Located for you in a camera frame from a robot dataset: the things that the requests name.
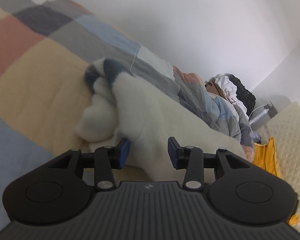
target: small logo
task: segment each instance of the small logo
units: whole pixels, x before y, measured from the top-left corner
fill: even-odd
[[[152,189],[152,188],[153,188],[153,185],[147,184],[147,185],[145,185],[145,188],[146,188],[146,189]]]

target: cream quilted mattress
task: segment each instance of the cream quilted mattress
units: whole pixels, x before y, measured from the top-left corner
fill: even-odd
[[[275,138],[278,159],[285,180],[298,193],[300,201],[300,106],[291,103],[269,122],[260,127],[262,143]],[[300,202],[297,210],[300,216]],[[294,227],[300,232],[300,222]]]

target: blue patch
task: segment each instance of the blue patch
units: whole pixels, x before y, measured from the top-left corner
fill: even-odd
[[[114,59],[106,58],[103,62],[103,70],[105,72],[106,79],[108,80],[111,87],[113,86],[113,82],[121,72],[126,72],[133,76],[130,70],[128,70],[122,63]]]
[[[53,159],[53,155],[0,119],[0,231],[10,223],[2,205],[4,189],[15,179]],[[93,185],[93,174],[85,172],[84,181]]]
[[[122,49],[123,51],[136,55],[140,45],[136,41],[129,40],[125,35],[114,29],[109,24],[106,24],[93,15],[84,15],[76,19],[83,27],[94,33],[104,42]]]
[[[220,110],[220,120],[235,119],[234,115],[232,114],[227,104],[221,97],[215,97],[212,98],[212,100],[218,105],[218,108]]]
[[[95,66],[93,64],[89,65],[86,72],[84,73],[84,81],[86,82],[92,93],[94,93],[93,84],[98,77],[100,77],[100,74],[96,70]]]

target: patchwork quilt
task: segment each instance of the patchwork quilt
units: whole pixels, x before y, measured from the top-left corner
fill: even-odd
[[[222,98],[210,97],[196,74],[182,73],[77,3],[0,0],[0,229],[9,222],[1,196],[11,181],[70,148],[87,150],[74,132],[91,104],[84,75],[105,57],[212,129],[252,146],[247,121]]]

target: circular black pad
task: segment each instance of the circular black pad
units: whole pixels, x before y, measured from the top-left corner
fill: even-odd
[[[288,221],[297,197],[284,180],[235,156],[217,153],[218,179],[210,186],[210,204],[223,216],[249,225]]]
[[[53,224],[81,212],[90,188],[66,169],[34,170],[12,182],[2,202],[11,220],[24,224]]]
[[[63,187],[55,182],[43,181],[35,183],[26,189],[28,199],[38,203],[47,203],[61,197]]]
[[[256,181],[244,182],[235,191],[239,198],[250,203],[263,203],[273,196],[273,191],[268,185]]]

